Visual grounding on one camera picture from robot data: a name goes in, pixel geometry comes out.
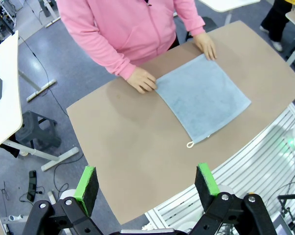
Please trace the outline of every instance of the hoodie zipper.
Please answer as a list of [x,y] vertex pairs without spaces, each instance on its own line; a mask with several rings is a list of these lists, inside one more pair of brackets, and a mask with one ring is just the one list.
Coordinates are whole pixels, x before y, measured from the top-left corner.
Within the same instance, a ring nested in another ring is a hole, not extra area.
[[152,14],[151,14],[150,6],[148,6],[148,15],[149,15],[149,17],[150,17],[150,19],[151,19],[152,25],[153,25],[153,27],[154,27],[154,29],[155,29],[155,31],[156,31],[157,36],[158,36],[159,45],[158,45],[158,47],[156,48],[156,54],[159,55],[159,53],[158,53],[158,48],[160,47],[160,44],[161,44],[160,34],[159,34],[159,32],[158,32],[158,30],[157,30],[157,28],[156,28],[155,22],[154,22],[154,20],[153,20],[153,17],[152,17]]

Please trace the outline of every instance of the yellow object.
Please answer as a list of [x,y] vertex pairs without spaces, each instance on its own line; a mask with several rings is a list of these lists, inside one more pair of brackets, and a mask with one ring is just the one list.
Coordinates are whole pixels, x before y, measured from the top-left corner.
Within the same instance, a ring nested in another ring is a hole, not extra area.
[[293,5],[295,5],[295,0],[285,0],[285,1],[287,1],[289,3],[292,3]]

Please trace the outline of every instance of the person's right hand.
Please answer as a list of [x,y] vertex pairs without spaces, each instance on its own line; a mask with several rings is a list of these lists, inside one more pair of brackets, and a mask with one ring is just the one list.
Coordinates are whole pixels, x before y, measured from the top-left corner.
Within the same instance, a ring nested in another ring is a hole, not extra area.
[[155,77],[140,67],[136,67],[127,82],[141,94],[157,89]]

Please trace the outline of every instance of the light blue towel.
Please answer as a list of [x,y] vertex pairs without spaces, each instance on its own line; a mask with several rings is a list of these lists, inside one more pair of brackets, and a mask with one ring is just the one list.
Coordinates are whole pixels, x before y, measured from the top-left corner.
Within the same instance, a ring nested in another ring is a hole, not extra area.
[[157,80],[167,103],[192,142],[209,137],[243,112],[251,101],[214,61],[200,55]]

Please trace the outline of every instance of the person's left hand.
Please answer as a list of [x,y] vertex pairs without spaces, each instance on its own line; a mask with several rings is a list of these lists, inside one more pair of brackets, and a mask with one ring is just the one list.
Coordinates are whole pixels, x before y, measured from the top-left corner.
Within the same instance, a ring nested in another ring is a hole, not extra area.
[[217,59],[216,47],[207,33],[193,36],[196,46],[205,54],[207,60]]

